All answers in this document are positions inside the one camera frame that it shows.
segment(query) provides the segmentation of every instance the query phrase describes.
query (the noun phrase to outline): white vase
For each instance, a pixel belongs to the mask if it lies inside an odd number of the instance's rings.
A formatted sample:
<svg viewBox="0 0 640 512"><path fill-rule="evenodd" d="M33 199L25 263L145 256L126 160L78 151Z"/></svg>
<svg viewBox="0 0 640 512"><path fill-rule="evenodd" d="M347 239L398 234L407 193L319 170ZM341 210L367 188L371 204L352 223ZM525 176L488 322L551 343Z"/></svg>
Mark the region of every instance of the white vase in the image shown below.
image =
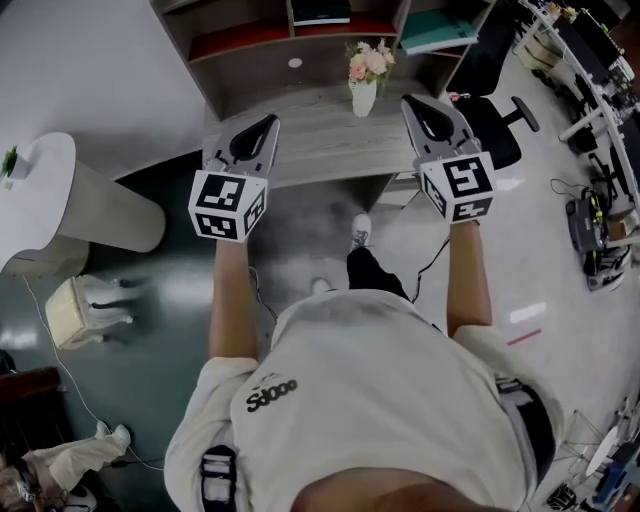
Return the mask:
<svg viewBox="0 0 640 512"><path fill-rule="evenodd" d="M376 86L374 80L370 84L364 80L361 82L349 82L351 93L353 94L353 113L356 117L367 117L373 103L376 101Z"/></svg>
<svg viewBox="0 0 640 512"><path fill-rule="evenodd" d="M9 176L9 178L12 180L24 180L29 175L30 170L31 164L29 164L29 162L18 155L18 158L16 159L16 165L13 167L13 171L11 172L11 176Z"/></svg>

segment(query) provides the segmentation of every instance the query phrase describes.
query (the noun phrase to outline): white round table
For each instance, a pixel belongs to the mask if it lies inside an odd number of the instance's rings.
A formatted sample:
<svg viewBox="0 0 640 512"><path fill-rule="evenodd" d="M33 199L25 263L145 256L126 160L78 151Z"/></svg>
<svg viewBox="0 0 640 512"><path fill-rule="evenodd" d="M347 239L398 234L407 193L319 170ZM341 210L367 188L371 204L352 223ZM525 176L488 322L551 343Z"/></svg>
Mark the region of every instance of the white round table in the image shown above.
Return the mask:
<svg viewBox="0 0 640 512"><path fill-rule="evenodd" d="M24 180L0 181L0 270L25 251L30 260L40 252L62 260L86 242L137 252L160 243L160 206L79 162L70 135L45 135L19 153L31 171Z"/></svg>
<svg viewBox="0 0 640 512"><path fill-rule="evenodd" d="M617 442L618 427L614 426L604 436L604 439L596 449L593 457L591 457L589 465L587 466L587 470L585 471L585 476L591 476L598 470L598 468L607 460L611 449L616 445Z"/></svg>

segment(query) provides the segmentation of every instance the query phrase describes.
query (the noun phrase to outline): flower vase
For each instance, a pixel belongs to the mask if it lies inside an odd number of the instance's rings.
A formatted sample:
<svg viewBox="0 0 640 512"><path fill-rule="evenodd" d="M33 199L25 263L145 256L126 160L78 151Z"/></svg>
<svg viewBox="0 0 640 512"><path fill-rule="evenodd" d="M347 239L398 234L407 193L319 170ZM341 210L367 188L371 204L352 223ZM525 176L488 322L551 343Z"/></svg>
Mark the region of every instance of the flower vase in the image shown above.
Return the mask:
<svg viewBox="0 0 640 512"><path fill-rule="evenodd" d="M375 80L369 84L364 80L349 82L353 94L353 113L356 117L367 117L371 112L373 103L376 101L376 86Z"/></svg>

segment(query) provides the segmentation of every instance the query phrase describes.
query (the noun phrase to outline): white cloth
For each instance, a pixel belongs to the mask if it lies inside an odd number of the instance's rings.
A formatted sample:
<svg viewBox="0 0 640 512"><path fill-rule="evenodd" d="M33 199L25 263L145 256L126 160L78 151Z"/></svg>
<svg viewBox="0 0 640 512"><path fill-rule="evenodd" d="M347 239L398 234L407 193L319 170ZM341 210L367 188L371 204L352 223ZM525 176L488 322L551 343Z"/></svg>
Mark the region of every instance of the white cloth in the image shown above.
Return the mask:
<svg viewBox="0 0 640 512"><path fill-rule="evenodd" d="M167 452L169 494L183 512L204 510L202 454L235 442L240 512L288 511L308 484L358 467L415 471L479 504L518 509L525 470L493 370L541 387L492 329L461 328L456 340L379 290L294 304L259 368L251 359L205 365ZM560 405L540 394L559 441Z"/></svg>
<svg viewBox="0 0 640 512"><path fill-rule="evenodd" d="M124 441L109 435L103 439L83 439L55 448L34 450L23 459L34 466L43 488L45 482L53 478L62 490L71 491L87 471L100 471L126 451Z"/></svg>

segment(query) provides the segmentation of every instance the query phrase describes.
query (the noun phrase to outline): pink flower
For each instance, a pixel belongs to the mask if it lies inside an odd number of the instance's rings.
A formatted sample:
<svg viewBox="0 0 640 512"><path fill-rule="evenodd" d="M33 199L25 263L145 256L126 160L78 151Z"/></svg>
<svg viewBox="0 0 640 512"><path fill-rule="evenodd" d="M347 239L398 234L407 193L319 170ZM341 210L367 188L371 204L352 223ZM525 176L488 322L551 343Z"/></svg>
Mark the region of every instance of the pink flower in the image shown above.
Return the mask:
<svg viewBox="0 0 640 512"><path fill-rule="evenodd" d="M356 64L349 68L349 79L351 80L364 80L364 76L367 73L367 66L363 64Z"/></svg>
<svg viewBox="0 0 640 512"><path fill-rule="evenodd" d="M370 51L364 57L367 67L376 75L387 72L387 61L384 56L375 50Z"/></svg>

